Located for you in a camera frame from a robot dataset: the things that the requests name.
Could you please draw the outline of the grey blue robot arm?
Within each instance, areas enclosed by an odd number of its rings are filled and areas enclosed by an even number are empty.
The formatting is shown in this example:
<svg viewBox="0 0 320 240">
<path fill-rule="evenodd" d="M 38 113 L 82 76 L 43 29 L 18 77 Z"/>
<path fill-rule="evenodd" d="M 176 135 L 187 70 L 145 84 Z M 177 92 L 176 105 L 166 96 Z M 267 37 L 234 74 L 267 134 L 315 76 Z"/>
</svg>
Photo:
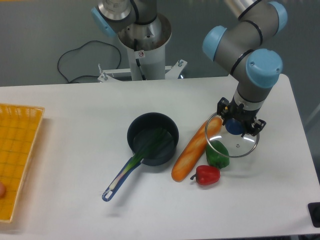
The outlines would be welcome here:
<svg viewBox="0 0 320 240">
<path fill-rule="evenodd" d="M 226 4 L 238 25 L 230 30 L 216 26 L 202 43 L 204 54 L 238 81 L 232 100 L 222 98 L 216 113 L 230 134 L 256 136 L 266 124 L 257 113 L 283 69 L 281 57 L 262 48 L 262 43 L 285 27 L 288 14 L 275 1 L 228 0 Z M 158 13 L 155 0 L 103 0 L 91 14 L 102 32 L 118 37 L 126 47 L 134 81 L 165 78 L 165 46 L 172 29 Z"/>
</svg>

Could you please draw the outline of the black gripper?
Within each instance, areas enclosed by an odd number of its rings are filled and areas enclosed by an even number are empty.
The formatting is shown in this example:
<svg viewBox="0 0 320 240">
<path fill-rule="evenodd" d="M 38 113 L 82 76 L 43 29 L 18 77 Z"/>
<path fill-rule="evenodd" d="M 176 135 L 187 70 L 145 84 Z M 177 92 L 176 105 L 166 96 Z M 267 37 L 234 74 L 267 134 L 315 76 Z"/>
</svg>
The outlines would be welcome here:
<svg viewBox="0 0 320 240">
<path fill-rule="evenodd" d="M 266 122 L 262 119 L 257 119 L 258 110 L 246 110 L 242 103 L 236 103 L 233 98 L 231 103 L 222 97 L 217 103 L 217 115 L 222 119 L 222 123 L 228 123 L 231 120 L 238 121 L 243 127 L 241 137 L 251 135 L 255 137 L 266 126 Z"/>
</svg>

